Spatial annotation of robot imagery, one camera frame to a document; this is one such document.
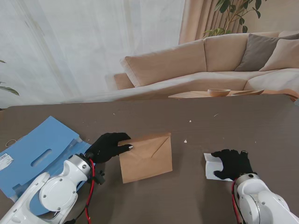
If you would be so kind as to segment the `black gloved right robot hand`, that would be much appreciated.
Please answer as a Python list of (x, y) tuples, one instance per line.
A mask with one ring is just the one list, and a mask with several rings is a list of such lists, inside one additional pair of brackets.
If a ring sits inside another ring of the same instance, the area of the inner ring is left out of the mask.
[(214, 171), (214, 175), (222, 180), (230, 179), (235, 181), (241, 175), (245, 174), (256, 174), (253, 171), (250, 161), (248, 159), (248, 153), (241, 151), (240, 153), (236, 150), (223, 149), (211, 153), (213, 157), (220, 158), (223, 164), (222, 171)]

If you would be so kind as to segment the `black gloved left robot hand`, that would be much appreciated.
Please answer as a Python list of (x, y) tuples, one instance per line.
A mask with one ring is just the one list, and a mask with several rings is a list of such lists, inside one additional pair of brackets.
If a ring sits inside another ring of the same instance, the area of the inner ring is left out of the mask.
[(133, 146), (130, 144), (118, 146), (120, 141), (130, 139), (126, 133), (105, 133), (88, 148), (85, 156), (94, 163), (105, 163), (112, 157), (131, 150)]

